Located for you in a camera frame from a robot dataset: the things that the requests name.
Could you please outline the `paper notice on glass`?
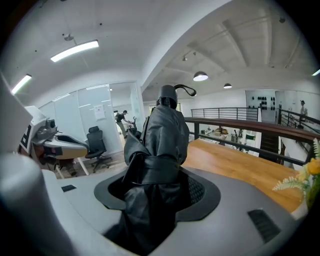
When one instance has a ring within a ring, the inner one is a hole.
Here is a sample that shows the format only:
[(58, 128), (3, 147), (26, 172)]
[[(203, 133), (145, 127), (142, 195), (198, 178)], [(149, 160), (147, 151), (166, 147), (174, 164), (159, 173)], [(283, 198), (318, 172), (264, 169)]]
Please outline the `paper notice on glass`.
[(98, 120), (103, 120), (106, 118), (105, 116), (105, 110), (104, 110), (104, 105), (103, 104), (99, 104), (99, 105), (95, 105), (93, 107), (93, 111), (94, 111), (94, 116), (95, 119)]

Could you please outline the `wooden table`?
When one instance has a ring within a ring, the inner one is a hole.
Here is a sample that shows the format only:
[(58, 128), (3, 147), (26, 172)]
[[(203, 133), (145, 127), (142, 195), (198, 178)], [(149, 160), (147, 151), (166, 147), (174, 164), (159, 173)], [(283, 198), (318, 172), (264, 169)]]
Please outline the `wooden table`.
[(293, 169), (207, 140), (198, 138), (188, 144), (183, 166), (253, 185), (290, 213), (304, 201), (297, 188), (273, 191), (278, 181), (296, 175)]

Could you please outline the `black umbrella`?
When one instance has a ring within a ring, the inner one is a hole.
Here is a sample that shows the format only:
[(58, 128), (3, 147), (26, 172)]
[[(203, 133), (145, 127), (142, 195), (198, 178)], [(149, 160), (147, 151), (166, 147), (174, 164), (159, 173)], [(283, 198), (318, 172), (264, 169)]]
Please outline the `black umbrella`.
[(176, 86), (162, 86), (142, 131), (127, 135), (127, 170), (115, 191), (125, 208), (119, 223), (106, 232), (109, 240), (141, 256), (171, 234), (176, 213), (188, 204), (180, 167), (187, 158), (190, 131), (177, 111), (176, 90)]

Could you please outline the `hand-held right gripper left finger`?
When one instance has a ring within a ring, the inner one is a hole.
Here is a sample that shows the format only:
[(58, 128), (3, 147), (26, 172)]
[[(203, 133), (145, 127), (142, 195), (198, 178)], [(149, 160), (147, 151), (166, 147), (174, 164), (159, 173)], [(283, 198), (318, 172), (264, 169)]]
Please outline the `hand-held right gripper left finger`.
[(106, 208), (94, 195), (98, 183), (119, 173), (114, 169), (57, 179), (52, 171), (42, 171), (54, 213), (70, 239), (72, 255), (137, 256), (104, 237), (104, 233), (119, 222), (121, 211)]

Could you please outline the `dark wood-topped railing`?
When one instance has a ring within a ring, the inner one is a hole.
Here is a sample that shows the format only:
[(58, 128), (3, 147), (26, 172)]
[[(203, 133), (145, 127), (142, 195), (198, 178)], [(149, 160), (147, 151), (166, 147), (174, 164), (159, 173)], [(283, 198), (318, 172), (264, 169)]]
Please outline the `dark wood-topped railing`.
[[(201, 117), (185, 117), (185, 122), (194, 124), (194, 131), (191, 133), (194, 135), (195, 139), (198, 138), (209, 138), (207, 135), (200, 133), (200, 124), (203, 125), (213, 125), (218, 127), (228, 127), (228, 128), (236, 128), (249, 130), (254, 132), (259, 132), (261, 134), (279, 136), (288, 139), (292, 139), (295, 141), (300, 141), (307, 143), (309, 145), (313, 145), (314, 139), (317, 139), (320, 142), (320, 134), (315, 134), (309, 131), (305, 131), (302, 129), (296, 129), (288, 126), (282, 126), (278, 124), (266, 123), (266, 122), (257, 122), (257, 121), (249, 121), (249, 120), (235, 120), (235, 119), (225, 119), (225, 118), (201, 118)], [(246, 149), (249, 151), (253, 151), (256, 153), (260, 153), (266, 155), (268, 157), (274, 157), (292, 164), (296, 164), (299, 166), (303, 166), (308, 161), (302, 161), (295, 158), (291, 158), (288, 156), (280, 155), (278, 153), (264, 150), (260, 148), (256, 148), (249, 145), (240, 144), (237, 142), (226, 141), (219, 138), (214, 138), (215, 141), (223, 142), (225, 144), (229, 144), (235, 147), (239, 147), (242, 149)]]

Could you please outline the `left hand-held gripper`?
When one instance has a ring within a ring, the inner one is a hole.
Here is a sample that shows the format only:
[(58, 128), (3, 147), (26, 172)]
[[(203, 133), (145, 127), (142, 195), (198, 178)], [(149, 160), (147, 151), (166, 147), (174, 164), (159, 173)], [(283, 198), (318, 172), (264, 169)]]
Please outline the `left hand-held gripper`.
[(0, 72), (0, 154), (22, 151), (30, 154), (34, 145), (44, 143), (47, 157), (68, 160), (87, 155), (88, 144), (69, 135), (58, 134), (57, 140), (48, 141), (57, 132), (54, 119), (33, 105), (21, 104)]

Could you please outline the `white vase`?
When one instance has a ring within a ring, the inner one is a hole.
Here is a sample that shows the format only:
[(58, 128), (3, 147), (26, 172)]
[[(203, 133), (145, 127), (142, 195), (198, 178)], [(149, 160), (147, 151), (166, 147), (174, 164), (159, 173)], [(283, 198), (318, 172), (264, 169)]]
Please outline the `white vase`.
[(304, 218), (308, 214), (308, 212), (308, 206), (306, 200), (304, 199), (299, 207), (291, 213), (291, 215), (295, 220), (299, 220), (301, 218)]

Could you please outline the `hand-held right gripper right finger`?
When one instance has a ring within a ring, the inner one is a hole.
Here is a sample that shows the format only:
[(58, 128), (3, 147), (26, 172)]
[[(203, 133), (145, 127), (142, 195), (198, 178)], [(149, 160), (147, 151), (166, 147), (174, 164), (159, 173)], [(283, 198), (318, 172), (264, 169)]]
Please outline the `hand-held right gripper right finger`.
[[(220, 202), (202, 220), (178, 222), (149, 256), (272, 256), (296, 231), (299, 222), (255, 186), (197, 168), (187, 170), (214, 183)], [(248, 214), (252, 210), (265, 212), (279, 234), (264, 242)]]

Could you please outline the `black office chair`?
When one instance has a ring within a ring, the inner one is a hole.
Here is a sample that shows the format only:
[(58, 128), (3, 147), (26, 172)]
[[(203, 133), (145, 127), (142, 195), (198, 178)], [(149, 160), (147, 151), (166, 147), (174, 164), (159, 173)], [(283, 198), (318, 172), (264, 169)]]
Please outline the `black office chair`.
[(127, 131), (128, 132), (132, 132), (135, 133), (138, 131), (137, 128), (137, 118), (134, 116), (132, 121), (129, 121), (128, 125), (127, 125)]
[(100, 130), (98, 126), (90, 127), (86, 137), (89, 150), (85, 158), (88, 160), (96, 159), (95, 162), (91, 163), (91, 166), (93, 167), (93, 173), (96, 173), (96, 170), (100, 165), (105, 165), (108, 169), (110, 166), (107, 164), (107, 161), (112, 160), (112, 158), (103, 156), (103, 154), (107, 151), (103, 141), (103, 131)]

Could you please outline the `yellow white flower bouquet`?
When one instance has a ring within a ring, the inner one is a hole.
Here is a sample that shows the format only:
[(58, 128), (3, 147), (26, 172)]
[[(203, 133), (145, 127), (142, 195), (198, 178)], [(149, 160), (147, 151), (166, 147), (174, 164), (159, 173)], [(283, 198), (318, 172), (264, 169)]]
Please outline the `yellow white flower bouquet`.
[(299, 189), (303, 193), (308, 210), (320, 194), (320, 141), (317, 138), (313, 139), (313, 152), (315, 158), (304, 164), (296, 176), (284, 178), (272, 188), (273, 191)]

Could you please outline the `black metal railing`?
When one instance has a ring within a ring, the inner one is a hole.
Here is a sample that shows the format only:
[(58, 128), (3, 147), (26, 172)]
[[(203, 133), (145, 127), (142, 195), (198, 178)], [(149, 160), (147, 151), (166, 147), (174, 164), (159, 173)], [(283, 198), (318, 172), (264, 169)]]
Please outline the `black metal railing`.
[(279, 105), (277, 108), (276, 117), (278, 125), (320, 134), (320, 120), (313, 117), (289, 110), (284, 110), (282, 109), (281, 105)]
[(241, 121), (258, 121), (259, 108), (254, 107), (215, 107), (191, 109), (193, 118), (231, 119)]

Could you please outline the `group of black wall objects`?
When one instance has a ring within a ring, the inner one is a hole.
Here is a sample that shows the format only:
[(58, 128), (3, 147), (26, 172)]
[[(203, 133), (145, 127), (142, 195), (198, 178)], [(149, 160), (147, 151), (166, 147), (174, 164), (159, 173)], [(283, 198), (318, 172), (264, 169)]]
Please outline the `group of black wall objects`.
[(245, 94), (248, 108), (261, 108), (263, 111), (276, 110), (275, 90), (246, 90)]

